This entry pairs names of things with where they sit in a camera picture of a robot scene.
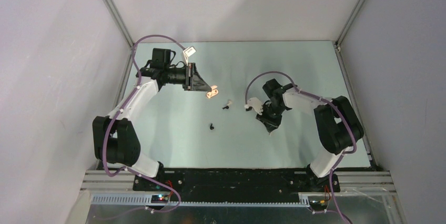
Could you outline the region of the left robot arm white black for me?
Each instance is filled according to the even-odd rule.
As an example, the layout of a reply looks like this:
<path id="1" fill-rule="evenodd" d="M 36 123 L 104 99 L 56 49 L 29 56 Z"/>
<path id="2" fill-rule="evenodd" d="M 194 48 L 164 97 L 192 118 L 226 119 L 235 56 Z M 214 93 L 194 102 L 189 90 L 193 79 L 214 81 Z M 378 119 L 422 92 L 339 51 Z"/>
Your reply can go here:
<path id="1" fill-rule="evenodd" d="M 94 152 L 104 163 L 120 164 L 137 175 L 147 176 L 146 184 L 152 190 L 161 190 L 166 176 L 159 172 L 161 163 L 142 153 L 133 123 L 148 102 L 166 84 L 181 85 L 185 91 L 210 92 L 211 87 L 197 72 L 189 57 L 196 52 L 192 46 L 183 50 L 183 67 L 171 63 L 176 52 L 153 49 L 152 58 L 136 74 L 131 93 L 107 115 L 97 116 L 92 123 Z"/>

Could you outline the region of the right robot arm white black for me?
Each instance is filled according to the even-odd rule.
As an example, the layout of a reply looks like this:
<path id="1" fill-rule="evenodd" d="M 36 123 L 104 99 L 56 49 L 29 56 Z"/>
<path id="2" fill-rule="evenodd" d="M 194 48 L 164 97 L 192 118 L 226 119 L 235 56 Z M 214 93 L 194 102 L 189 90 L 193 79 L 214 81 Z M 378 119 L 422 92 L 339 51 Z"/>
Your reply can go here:
<path id="1" fill-rule="evenodd" d="M 345 96 L 323 98 L 292 83 L 283 86 L 276 79 L 267 81 L 262 88 L 268 100 L 262 102 L 256 97 L 249 98 L 245 108 L 254 109 L 256 119 L 267 132 L 279 128 L 285 111 L 298 110 L 314 116 L 322 148 L 309 164 L 306 185 L 312 191 L 320 191 L 327 184 L 326 176 L 335 169 L 342 156 L 356 150 L 357 141 L 364 135 L 349 99 Z"/>

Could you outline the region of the beige earbud charging case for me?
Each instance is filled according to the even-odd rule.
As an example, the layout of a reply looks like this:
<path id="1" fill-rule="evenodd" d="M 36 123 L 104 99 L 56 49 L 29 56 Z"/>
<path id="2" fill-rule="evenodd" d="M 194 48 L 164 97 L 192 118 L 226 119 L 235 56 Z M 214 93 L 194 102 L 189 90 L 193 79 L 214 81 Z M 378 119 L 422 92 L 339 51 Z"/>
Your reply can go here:
<path id="1" fill-rule="evenodd" d="M 218 93 L 219 93 L 218 86 L 217 85 L 213 85 L 213 86 L 211 86 L 211 91 L 209 91 L 206 94 L 206 97 L 208 99 L 211 99 L 211 98 L 215 97 L 216 95 L 218 95 Z"/>

